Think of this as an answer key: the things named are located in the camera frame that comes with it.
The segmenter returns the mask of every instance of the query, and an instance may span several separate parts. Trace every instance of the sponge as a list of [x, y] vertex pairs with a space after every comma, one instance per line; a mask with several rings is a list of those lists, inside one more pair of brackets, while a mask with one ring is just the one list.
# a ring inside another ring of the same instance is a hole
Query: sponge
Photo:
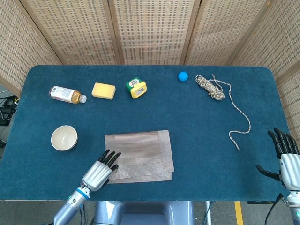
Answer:
[[116, 87], [105, 83], [95, 83], [92, 96], [112, 100]]

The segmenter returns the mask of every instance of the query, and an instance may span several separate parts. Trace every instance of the woven panel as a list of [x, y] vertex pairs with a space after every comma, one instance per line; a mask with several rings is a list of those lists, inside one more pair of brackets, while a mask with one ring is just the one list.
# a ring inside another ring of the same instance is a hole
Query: woven panel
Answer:
[[226, 64], [264, 2], [204, 0], [186, 64]]
[[20, 95], [26, 75], [37, 64], [60, 64], [44, 37], [13, 0], [0, 1], [0, 77]]
[[64, 64], [116, 64], [101, 0], [22, 0]]
[[179, 64], [194, 1], [113, 2], [125, 64]]
[[300, 144], [300, 71], [281, 85], [278, 90], [290, 132]]
[[280, 78], [300, 60], [300, 1], [277, 0], [232, 62], [260, 65]]

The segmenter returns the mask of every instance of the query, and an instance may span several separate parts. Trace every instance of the white bowl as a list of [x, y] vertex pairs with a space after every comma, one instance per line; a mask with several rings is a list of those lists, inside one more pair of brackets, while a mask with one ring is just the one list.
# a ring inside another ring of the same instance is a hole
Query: white bowl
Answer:
[[58, 151], [69, 150], [73, 148], [76, 143], [77, 132], [69, 125], [57, 128], [51, 136], [51, 144]]

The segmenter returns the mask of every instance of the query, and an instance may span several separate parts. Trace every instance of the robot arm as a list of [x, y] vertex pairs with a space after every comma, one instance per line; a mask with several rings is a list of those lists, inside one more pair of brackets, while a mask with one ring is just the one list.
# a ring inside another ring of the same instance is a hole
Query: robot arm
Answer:
[[277, 157], [279, 159], [279, 174], [268, 172], [261, 166], [256, 168], [263, 175], [281, 181], [282, 185], [290, 191], [287, 197], [287, 206], [290, 207], [295, 225], [300, 225], [300, 154], [295, 139], [274, 128], [275, 133], [268, 131], [272, 138]]
[[102, 186], [106, 185], [109, 181], [109, 175], [118, 168], [118, 165], [113, 163], [120, 156], [121, 153], [113, 151], [107, 157], [109, 150], [96, 161], [93, 166], [86, 172], [81, 185], [74, 193], [68, 198], [67, 202], [57, 212], [54, 217], [54, 225], [67, 225], [75, 216], [77, 211], [83, 207], [86, 201], [90, 198], [90, 193], [98, 191]]

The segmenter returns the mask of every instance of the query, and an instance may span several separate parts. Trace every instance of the yellow line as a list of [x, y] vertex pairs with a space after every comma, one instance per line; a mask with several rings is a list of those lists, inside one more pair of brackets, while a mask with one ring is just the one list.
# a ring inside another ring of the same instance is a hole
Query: yellow line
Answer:
[[244, 225], [243, 223], [243, 216], [242, 216], [242, 208], [240, 206], [240, 201], [234, 202], [235, 206], [235, 214], [236, 214], [236, 222], [238, 225]]

